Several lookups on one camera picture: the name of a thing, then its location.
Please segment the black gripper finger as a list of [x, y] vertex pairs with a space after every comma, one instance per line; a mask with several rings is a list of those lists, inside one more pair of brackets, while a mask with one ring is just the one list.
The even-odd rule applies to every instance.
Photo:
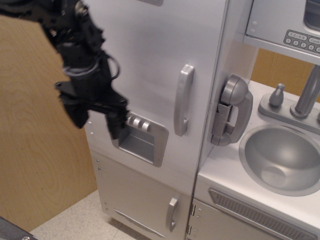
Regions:
[[79, 129], [83, 128], [89, 118], [86, 104], [78, 99], [70, 98], [62, 98], [61, 102], [65, 112], [68, 114], [74, 125]]
[[128, 119], [128, 111], [110, 111], [105, 115], [107, 129], [112, 140], [120, 137], [122, 129], [125, 128]]

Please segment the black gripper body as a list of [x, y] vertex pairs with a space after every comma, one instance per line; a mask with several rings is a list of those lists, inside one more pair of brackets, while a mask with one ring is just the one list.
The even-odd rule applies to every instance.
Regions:
[[121, 71], [119, 62], [114, 58], [95, 58], [89, 61], [88, 66], [65, 61], [62, 69], [69, 81], [54, 85], [60, 92], [60, 100], [80, 100], [87, 106], [87, 112], [94, 110], [107, 114], [128, 111], [127, 99], [112, 88], [112, 81]]

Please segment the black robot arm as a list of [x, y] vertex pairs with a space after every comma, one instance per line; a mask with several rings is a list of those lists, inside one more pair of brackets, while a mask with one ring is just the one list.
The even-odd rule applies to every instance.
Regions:
[[112, 88], [120, 72], [111, 73], [113, 57], [103, 49], [103, 30], [92, 21], [81, 0], [2, 0], [0, 14], [38, 23], [60, 54], [69, 81], [54, 87], [73, 123], [82, 128], [89, 111], [103, 113], [111, 139], [126, 126], [128, 101]]

